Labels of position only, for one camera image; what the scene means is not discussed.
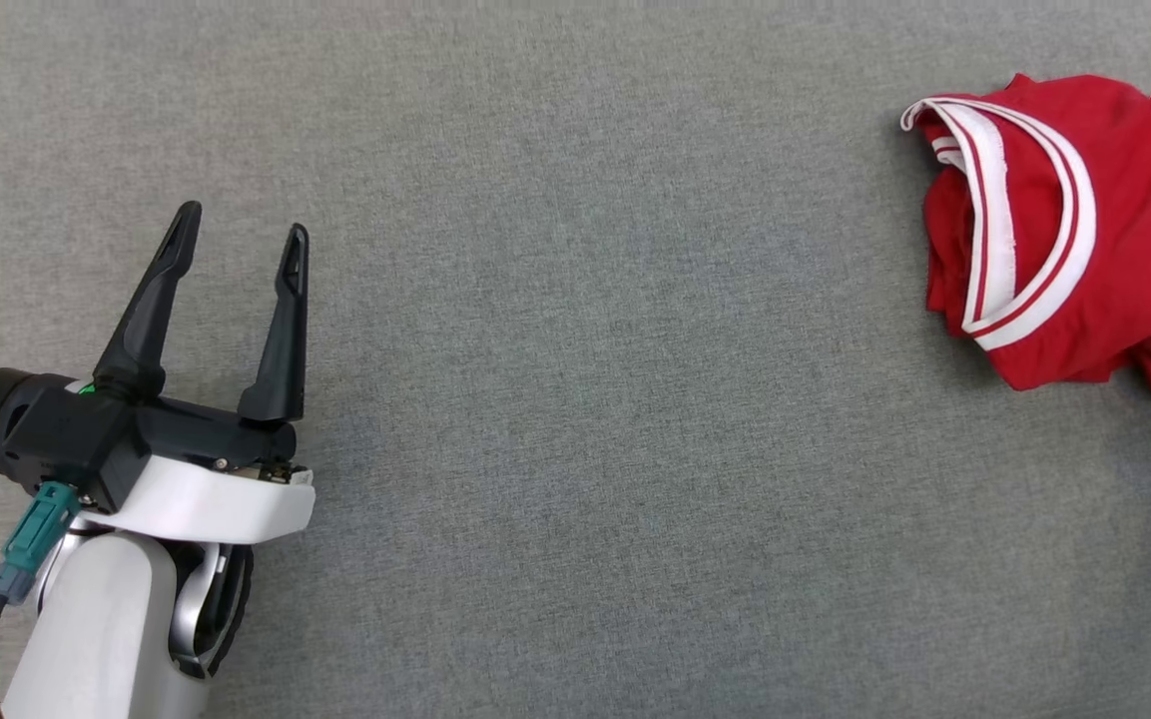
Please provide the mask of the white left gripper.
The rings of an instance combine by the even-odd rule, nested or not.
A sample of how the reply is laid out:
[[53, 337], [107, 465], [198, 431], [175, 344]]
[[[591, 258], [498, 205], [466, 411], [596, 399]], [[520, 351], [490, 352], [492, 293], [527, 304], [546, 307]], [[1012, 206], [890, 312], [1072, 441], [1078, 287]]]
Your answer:
[[[137, 403], [163, 391], [163, 347], [180, 280], [195, 259], [201, 204], [186, 201], [147, 265], [93, 369], [96, 391]], [[304, 416], [308, 234], [292, 224], [256, 382], [238, 414], [192, 403], [138, 410], [151, 456], [122, 508], [84, 510], [84, 522], [160, 540], [253, 545], [302, 531], [317, 500], [313, 472], [295, 459]]]

